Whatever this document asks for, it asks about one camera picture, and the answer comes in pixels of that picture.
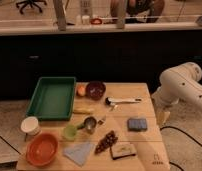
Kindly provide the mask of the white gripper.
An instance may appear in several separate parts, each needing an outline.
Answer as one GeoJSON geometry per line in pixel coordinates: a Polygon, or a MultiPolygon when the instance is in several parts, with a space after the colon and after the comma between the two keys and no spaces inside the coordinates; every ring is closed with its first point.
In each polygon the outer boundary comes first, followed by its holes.
{"type": "Polygon", "coordinates": [[[169,106],[155,101],[154,108],[157,124],[159,127],[161,127],[165,124],[165,122],[170,116],[169,106]]]}

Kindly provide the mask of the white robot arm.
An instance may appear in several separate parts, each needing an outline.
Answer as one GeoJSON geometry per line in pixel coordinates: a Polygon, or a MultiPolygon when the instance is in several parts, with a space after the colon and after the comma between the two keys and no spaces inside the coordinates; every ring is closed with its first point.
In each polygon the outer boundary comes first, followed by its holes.
{"type": "Polygon", "coordinates": [[[191,103],[202,112],[201,67],[194,62],[164,70],[159,77],[160,86],[151,95],[154,102],[156,122],[162,126],[170,115],[168,108],[180,99],[191,103]]]}

